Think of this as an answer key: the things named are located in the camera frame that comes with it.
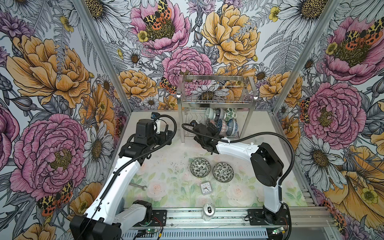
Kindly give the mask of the black white floral bowl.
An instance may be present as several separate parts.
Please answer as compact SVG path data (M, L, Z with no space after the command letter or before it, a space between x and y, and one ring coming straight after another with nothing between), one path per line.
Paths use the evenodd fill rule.
M204 178L211 172L211 164L204 158L195 158L190 164L190 172L197 178Z
M218 135L220 133L219 128L214 120L208 119L206 122L206 127L212 135Z
M213 167L213 176L220 183L229 183L234 177L234 169L231 165L220 162Z

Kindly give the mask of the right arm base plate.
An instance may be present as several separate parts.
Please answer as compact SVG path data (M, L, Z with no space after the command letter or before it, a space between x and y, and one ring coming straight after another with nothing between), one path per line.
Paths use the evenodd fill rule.
M246 217L251 226L287 226L291 223L291 218L284 208L281 208L277 213L267 209L248 209Z

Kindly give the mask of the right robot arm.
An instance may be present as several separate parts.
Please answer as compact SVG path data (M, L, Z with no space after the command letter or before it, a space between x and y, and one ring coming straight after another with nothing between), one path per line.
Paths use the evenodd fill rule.
M199 124L193 120L190 124L194 140L207 152L223 154L250 162L256 179L263 185L263 211L254 218L275 224L284 216L283 197L280 178L283 176L284 164L267 143L260 145L243 144L220 136L216 126Z

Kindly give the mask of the blue floral bowl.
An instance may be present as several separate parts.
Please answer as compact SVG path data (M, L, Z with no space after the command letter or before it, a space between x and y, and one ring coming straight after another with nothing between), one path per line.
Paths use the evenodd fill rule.
M227 122L227 136L235 136L239 131L239 126L236 119L230 119Z

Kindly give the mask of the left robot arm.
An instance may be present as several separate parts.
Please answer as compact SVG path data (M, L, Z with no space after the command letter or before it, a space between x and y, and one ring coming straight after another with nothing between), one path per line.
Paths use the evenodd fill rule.
M81 216L70 222L76 240L120 240L122 234L134 225L149 222L152 205L136 201L123 212L118 212L126 188L152 153L171 144L177 132L177 123L169 115L152 113L150 119L137 122L136 132L121 147L113 172L100 194Z

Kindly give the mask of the dark navy fan pattern bowl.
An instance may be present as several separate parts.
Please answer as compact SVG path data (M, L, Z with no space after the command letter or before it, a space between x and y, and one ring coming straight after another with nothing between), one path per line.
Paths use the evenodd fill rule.
M215 121L223 120L226 116L226 110L224 108L218 108L216 109L215 113Z

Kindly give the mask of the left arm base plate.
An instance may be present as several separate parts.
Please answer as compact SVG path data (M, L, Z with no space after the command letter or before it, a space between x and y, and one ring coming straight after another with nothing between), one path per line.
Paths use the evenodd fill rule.
M167 223L167 210L153 210L149 219L139 223L142 227L165 227Z

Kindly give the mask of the mint green bowl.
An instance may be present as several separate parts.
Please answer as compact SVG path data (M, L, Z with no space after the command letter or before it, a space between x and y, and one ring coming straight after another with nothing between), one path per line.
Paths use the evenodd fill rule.
M213 108L207 108L205 116L208 120L213 120L216 116L216 111Z

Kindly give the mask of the green leaf pattern bowl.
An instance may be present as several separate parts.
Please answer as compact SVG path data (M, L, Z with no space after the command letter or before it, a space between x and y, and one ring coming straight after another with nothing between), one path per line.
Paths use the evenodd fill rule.
M225 110L225 118L224 120L228 122L229 120L234 120L237 117L237 111L234 108L227 108Z

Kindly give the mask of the blue triangle pattern bowl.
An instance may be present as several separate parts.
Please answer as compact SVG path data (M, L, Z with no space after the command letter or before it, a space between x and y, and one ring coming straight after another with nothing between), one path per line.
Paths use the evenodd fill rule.
M220 131L221 136L226 136L227 135L227 130L228 130L228 125L227 122L224 120L218 120L217 122L217 127Z

